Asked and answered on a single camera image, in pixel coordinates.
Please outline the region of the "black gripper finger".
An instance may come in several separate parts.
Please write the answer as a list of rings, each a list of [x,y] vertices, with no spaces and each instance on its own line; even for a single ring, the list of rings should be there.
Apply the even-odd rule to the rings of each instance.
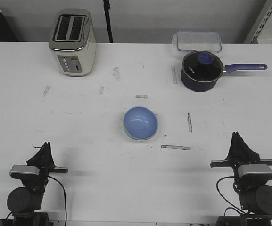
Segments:
[[[238,157],[237,141],[238,141],[238,132],[233,132],[232,138],[231,138],[231,145],[230,145],[226,160],[232,161],[237,159]]]
[[[249,148],[238,132],[236,132],[236,149],[238,160],[260,161],[260,155]]]
[[[39,151],[35,154],[34,157],[27,160],[26,163],[28,166],[35,166],[38,168],[47,167],[47,157],[46,157],[46,149],[48,147],[48,143],[45,142],[42,147],[39,149]]]
[[[52,157],[52,152],[51,152],[51,145],[50,142],[47,143],[48,145],[48,160],[49,160],[49,168],[55,168],[56,165],[54,164],[54,160]]]

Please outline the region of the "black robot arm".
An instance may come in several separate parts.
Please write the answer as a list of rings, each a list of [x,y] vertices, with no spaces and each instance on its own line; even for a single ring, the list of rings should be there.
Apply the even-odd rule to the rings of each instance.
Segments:
[[[26,161],[26,165],[13,165],[9,175],[21,180],[23,187],[14,189],[7,198],[7,207],[14,217],[13,226],[52,226],[49,215],[41,212],[41,205],[50,173],[68,172],[66,167],[54,164],[50,142],[45,142],[34,157]]]
[[[228,155],[224,160],[212,160],[210,167],[231,167],[233,190],[238,194],[240,207],[230,204],[237,216],[223,214],[218,226],[270,226],[272,220],[272,159],[261,159],[249,148],[238,132],[233,132]]]

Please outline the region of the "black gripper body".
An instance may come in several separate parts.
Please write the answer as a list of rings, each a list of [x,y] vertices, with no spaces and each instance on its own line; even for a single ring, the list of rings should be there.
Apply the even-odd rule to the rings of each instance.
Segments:
[[[20,179],[23,185],[28,189],[32,189],[37,192],[44,192],[45,186],[48,183],[48,176],[50,173],[67,173],[68,168],[66,167],[55,167],[55,168],[38,168],[40,170],[39,176],[34,178]]]
[[[259,161],[211,160],[210,167],[232,167],[237,186],[263,186],[272,180],[272,159]]]

